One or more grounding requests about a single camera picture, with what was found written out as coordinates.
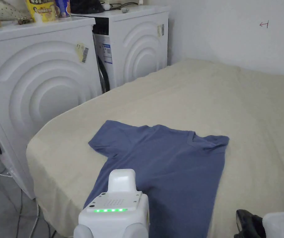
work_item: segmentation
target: washing machine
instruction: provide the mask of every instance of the washing machine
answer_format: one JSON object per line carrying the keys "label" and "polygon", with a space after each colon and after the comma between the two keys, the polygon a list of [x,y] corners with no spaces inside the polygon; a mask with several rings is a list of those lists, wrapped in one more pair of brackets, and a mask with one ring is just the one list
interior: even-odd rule
{"label": "washing machine", "polygon": [[34,198],[26,147],[52,118],[102,94],[94,18],[0,27],[0,159]]}
{"label": "washing machine", "polygon": [[110,89],[167,66],[169,6],[132,6],[128,12],[73,14],[94,17],[98,60]]}

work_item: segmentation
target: label sticker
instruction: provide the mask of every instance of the label sticker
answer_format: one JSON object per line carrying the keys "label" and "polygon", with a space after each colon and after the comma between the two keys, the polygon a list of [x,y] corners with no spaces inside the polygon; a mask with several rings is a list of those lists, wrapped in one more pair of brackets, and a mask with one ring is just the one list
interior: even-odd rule
{"label": "label sticker", "polygon": [[83,43],[78,43],[76,46],[76,52],[79,57],[79,61],[82,63],[86,63],[88,56],[89,48],[85,47]]}
{"label": "label sticker", "polygon": [[164,36],[164,34],[165,34],[164,24],[158,25],[157,26],[157,35],[158,35],[158,37]]}
{"label": "label sticker", "polygon": [[112,64],[111,45],[109,45],[109,44],[102,44],[102,47],[103,47],[104,62]]}

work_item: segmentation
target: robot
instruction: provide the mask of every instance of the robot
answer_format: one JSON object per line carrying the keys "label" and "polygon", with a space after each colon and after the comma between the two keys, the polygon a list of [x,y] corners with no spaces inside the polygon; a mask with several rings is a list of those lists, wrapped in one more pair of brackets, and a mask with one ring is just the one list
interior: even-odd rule
{"label": "robot", "polygon": [[149,227],[149,199],[137,191],[134,170],[114,170],[107,192],[80,212],[74,238],[148,238]]}

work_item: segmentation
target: bed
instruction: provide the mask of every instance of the bed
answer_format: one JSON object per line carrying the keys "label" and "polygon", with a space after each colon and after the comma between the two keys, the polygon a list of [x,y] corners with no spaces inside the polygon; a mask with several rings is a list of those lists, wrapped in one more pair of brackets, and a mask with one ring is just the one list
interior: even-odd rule
{"label": "bed", "polygon": [[230,137],[208,237],[233,237],[237,209],[284,211],[284,76],[186,60],[67,111],[31,140],[37,201],[61,235],[72,236],[106,161],[88,146],[106,120]]}

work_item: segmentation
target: green led light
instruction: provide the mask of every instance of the green led light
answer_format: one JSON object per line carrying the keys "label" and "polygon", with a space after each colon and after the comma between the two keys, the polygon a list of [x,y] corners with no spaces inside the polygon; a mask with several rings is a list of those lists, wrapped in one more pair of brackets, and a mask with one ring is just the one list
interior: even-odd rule
{"label": "green led light", "polygon": [[125,212],[128,209],[101,209],[101,210],[94,210],[94,212]]}

